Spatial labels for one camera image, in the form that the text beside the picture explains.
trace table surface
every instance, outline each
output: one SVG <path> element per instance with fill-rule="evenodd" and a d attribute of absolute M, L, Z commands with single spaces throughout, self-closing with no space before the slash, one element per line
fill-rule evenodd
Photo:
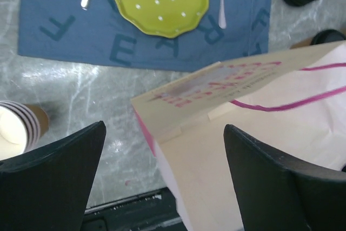
<path fill-rule="evenodd" d="M 320 30 L 346 25 L 343 1 L 317 0 L 291 8 L 272 0 L 269 50 L 286 49 Z M 0 0 L 0 100 L 38 104 L 49 114 L 50 130 L 39 146 L 105 122 L 107 137 L 88 207 L 164 187 L 130 98 L 185 74 L 18 56 L 19 2 Z"/>

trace white bag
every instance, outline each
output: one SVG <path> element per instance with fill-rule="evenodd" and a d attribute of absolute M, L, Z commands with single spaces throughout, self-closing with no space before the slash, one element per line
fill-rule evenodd
<path fill-rule="evenodd" d="M 242 230 L 226 124 L 302 160 L 346 164 L 344 67 L 346 42 L 315 45 L 216 63 L 132 100 L 188 231 Z"/>

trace pink strap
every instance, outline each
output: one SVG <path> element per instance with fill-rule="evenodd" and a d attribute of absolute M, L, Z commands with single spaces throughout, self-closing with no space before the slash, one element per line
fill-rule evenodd
<path fill-rule="evenodd" d="M 346 67 L 346 63 L 334 63 L 334 64 L 328 64 L 328 65 L 323 65 L 323 66 L 319 66 L 319 67 L 303 68 L 303 69 L 301 69 L 301 71 L 317 71 L 317 70 L 339 68 L 339 67 Z M 247 108 L 247 109 L 251 109 L 251 110 L 259 110 L 259 111 L 265 111 L 265 112 L 285 111 L 285 110 L 289 110 L 289 109 L 293 109 L 293 108 L 298 108 L 298 107 L 301 107 L 303 105 L 307 105 L 309 103 L 319 101 L 319 100 L 322 100 L 322 99 L 327 98 L 327 97 L 332 97 L 332 96 L 341 94 L 345 91 L 346 91 L 346 86 L 338 88 L 338 89 L 334 89 L 331 91 L 327 91 L 325 93 L 318 94 L 318 95 L 313 96 L 313 97 L 308 97 L 308 98 L 305 98 L 303 100 L 300 100 L 300 101 L 297 101 L 294 103 L 281 105 L 279 107 L 270 107 L 270 108 L 263 107 L 261 105 L 249 105 L 249 104 L 239 102 L 237 100 L 230 101 L 230 103 L 237 105 L 238 107 Z"/>

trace stack of paper cups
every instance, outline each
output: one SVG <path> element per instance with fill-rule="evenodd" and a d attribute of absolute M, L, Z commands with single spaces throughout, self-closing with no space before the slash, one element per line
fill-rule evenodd
<path fill-rule="evenodd" d="M 47 114 L 41 108 L 0 101 L 0 160 L 33 149 L 48 125 Z"/>

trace placemat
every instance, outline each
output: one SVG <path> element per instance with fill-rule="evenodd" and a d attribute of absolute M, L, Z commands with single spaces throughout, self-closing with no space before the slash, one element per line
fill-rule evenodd
<path fill-rule="evenodd" d="M 268 51 L 271 0 L 224 0 L 227 28 L 210 0 L 197 29 L 174 39 L 148 36 L 114 0 L 21 0 L 18 54 L 143 69 L 195 71 L 217 61 Z"/>

